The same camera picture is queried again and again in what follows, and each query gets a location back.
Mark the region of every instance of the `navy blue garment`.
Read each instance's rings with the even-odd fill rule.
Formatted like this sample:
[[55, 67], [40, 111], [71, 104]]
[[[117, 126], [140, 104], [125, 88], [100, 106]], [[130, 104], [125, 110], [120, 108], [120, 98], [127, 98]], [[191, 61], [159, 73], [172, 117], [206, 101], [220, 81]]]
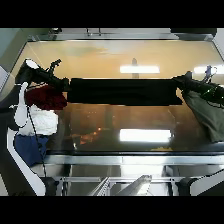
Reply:
[[[46, 136], [38, 137], [38, 142], [41, 144], [40, 152], [43, 158], [46, 155], [47, 141], [48, 137]], [[35, 136], [16, 135], [15, 149], [29, 167], [35, 163], [42, 162]]]

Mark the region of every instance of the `red cloth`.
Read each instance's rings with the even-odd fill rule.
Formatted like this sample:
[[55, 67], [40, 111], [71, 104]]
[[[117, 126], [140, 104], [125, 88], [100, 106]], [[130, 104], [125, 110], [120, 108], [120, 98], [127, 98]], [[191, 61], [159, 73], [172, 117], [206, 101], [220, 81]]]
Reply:
[[63, 110], [67, 106], [67, 100], [62, 92], [49, 85], [27, 91], [25, 99], [27, 105], [35, 104], [42, 110]]

